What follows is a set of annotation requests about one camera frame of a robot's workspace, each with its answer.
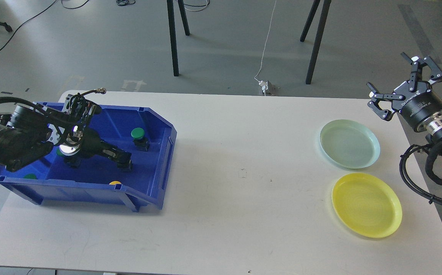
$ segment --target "floor marking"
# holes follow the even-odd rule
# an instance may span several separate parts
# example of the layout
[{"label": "floor marking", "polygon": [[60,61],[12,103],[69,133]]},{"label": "floor marking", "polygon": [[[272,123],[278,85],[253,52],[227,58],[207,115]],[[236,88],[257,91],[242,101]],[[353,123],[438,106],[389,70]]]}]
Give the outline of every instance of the floor marking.
[{"label": "floor marking", "polygon": [[[134,89],[132,91],[129,91],[128,86],[130,84],[136,84]],[[123,82],[123,87],[121,88],[122,92],[139,92],[139,89],[141,88],[141,85],[146,85],[146,83],[143,80],[125,80]]]}]

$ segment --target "black cable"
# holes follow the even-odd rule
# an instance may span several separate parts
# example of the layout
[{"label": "black cable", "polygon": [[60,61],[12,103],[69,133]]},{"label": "black cable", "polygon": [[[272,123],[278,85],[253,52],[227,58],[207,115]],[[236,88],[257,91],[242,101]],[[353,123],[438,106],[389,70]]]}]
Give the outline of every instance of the black cable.
[{"label": "black cable", "polygon": [[80,6],[78,6],[78,7],[69,8],[69,7],[65,7],[65,6],[63,5],[63,0],[60,0],[60,2],[62,2],[62,7],[64,7],[65,9],[69,9],[69,10],[74,10],[74,9],[81,8],[81,7],[83,7],[85,4],[87,4],[88,1],[89,1],[89,0],[85,1],[82,5],[80,5]]},{"label": "black cable", "polygon": [[34,104],[31,101],[27,101],[25,99],[20,99],[18,97],[1,96],[0,97],[0,104],[3,104],[3,103],[21,103],[21,104],[28,105],[30,107],[35,108],[36,110],[38,110],[43,115],[48,115],[48,113],[43,108],[41,108],[41,106],[39,106],[37,104]]},{"label": "black cable", "polygon": [[17,33],[17,31],[24,25],[24,24],[26,24],[27,22],[29,22],[29,21],[31,21],[32,19],[34,19],[34,18],[36,18],[38,15],[40,15],[40,14],[42,14],[43,12],[45,12],[46,10],[48,10],[50,7],[52,7],[52,5],[54,5],[56,2],[57,2],[58,0],[55,0],[55,1],[53,1],[52,2],[52,4],[51,5],[49,5],[46,9],[44,9],[42,12],[40,12],[40,13],[38,13],[38,14],[36,14],[35,16],[33,16],[33,17],[31,17],[31,18],[29,18],[27,21],[25,21],[24,23],[22,23],[19,27],[17,27],[17,29],[14,31],[14,33],[11,35],[11,37],[9,38],[9,40],[0,48],[0,51],[2,50],[2,49],[4,49],[4,47],[7,45],[7,44],[9,44],[9,42],[10,42],[10,40],[14,37],[14,35]]},{"label": "black cable", "polygon": [[127,6],[127,5],[133,5],[134,3],[136,3],[135,0],[116,0],[116,4],[118,4],[118,6],[123,7],[123,6]]},{"label": "black cable", "polygon": [[401,179],[404,181],[404,183],[415,193],[418,195],[427,198],[430,201],[430,204],[432,202],[435,202],[436,204],[442,205],[442,198],[437,197],[434,194],[431,194],[423,189],[421,189],[419,186],[414,183],[410,176],[408,175],[408,172],[406,170],[406,160],[416,151],[418,150],[424,150],[427,152],[427,150],[430,148],[430,145],[427,144],[426,146],[417,146],[416,144],[411,145],[406,152],[401,155],[401,161],[399,162],[399,174],[401,174]]}]

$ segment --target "table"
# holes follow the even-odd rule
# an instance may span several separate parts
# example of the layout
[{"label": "table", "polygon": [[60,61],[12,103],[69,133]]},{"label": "table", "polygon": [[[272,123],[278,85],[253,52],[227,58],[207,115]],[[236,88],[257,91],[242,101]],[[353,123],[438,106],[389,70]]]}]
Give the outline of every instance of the table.
[{"label": "table", "polygon": [[[399,120],[380,120],[365,99],[142,92],[88,99],[151,107],[174,124],[163,209],[36,206],[11,193],[0,213],[0,266],[190,275],[442,273],[436,209],[399,177],[399,155],[409,146],[404,131]],[[384,180],[401,200],[401,226],[387,238],[353,233],[332,209],[334,183],[355,171],[331,164],[318,134],[340,118],[366,125],[380,141],[380,158],[358,172]],[[425,187],[414,157],[408,170]]]}]

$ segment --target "concrete floor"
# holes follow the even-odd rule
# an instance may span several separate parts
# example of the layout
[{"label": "concrete floor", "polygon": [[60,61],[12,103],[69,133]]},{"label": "concrete floor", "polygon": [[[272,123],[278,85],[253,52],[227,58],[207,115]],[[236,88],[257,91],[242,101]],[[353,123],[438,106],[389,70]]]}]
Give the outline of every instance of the concrete floor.
[{"label": "concrete floor", "polygon": [[[75,7],[83,2],[64,0],[63,4]],[[52,3],[0,0],[0,21],[16,30]],[[411,66],[401,52],[431,55],[442,68],[442,0],[333,1],[312,84],[306,85],[319,11],[306,42],[299,42],[299,37],[311,4],[310,0],[277,1],[258,79],[275,84],[278,96],[363,99],[369,94],[368,81],[381,92],[391,92],[409,78]],[[253,77],[260,68],[274,1],[211,0],[208,9],[187,12],[192,33],[188,37],[174,7],[181,76],[172,72],[165,1],[137,0],[135,5],[118,7],[112,0],[96,0],[74,10],[64,9],[57,1],[23,25],[0,52],[0,96],[12,93],[30,101],[57,101],[69,89],[96,87],[257,95]],[[0,26],[0,48],[11,35]],[[442,83],[434,91],[442,97]],[[12,105],[0,106],[0,113],[12,110]],[[404,129],[410,143],[425,143],[424,134],[412,132],[407,125]],[[422,155],[417,159],[424,163]],[[397,172],[397,164],[390,169]],[[442,188],[427,183],[442,195]],[[7,191],[0,188],[0,207],[6,196]],[[442,218],[442,207],[437,209]],[[0,268],[0,275],[28,271]],[[29,275],[53,273],[31,270]]]}]

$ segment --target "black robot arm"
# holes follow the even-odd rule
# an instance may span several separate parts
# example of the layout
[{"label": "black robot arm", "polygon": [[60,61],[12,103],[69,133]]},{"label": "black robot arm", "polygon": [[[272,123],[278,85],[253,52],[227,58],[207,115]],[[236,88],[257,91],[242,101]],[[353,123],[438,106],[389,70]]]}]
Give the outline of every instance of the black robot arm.
[{"label": "black robot arm", "polygon": [[[430,203],[442,205],[442,198],[419,188],[406,172],[406,160],[412,153],[422,150],[428,154],[425,164],[427,176],[442,186],[442,178],[433,171],[437,157],[442,155],[442,99],[432,91],[432,85],[442,82],[442,70],[430,56],[421,59],[418,56],[410,58],[404,52],[401,55],[412,66],[410,78],[395,88],[392,94],[381,94],[372,83],[367,83],[371,89],[368,106],[382,120],[389,121],[395,113],[399,113],[415,132],[429,133],[426,136],[427,145],[413,145],[401,156],[399,171],[403,181],[413,191],[429,199]],[[429,80],[424,81],[422,73],[427,66],[431,73]],[[390,102],[392,110],[382,110],[379,106],[381,101]]]},{"label": "black robot arm", "polygon": [[101,112],[99,105],[85,99],[94,89],[69,95],[62,111],[15,97],[0,97],[1,103],[19,103],[8,122],[0,123],[0,164],[14,172],[49,154],[60,146],[66,162],[102,155],[117,163],[123,171],[131,170],[131,153],[102,140],[89,127],[93,115]]}]

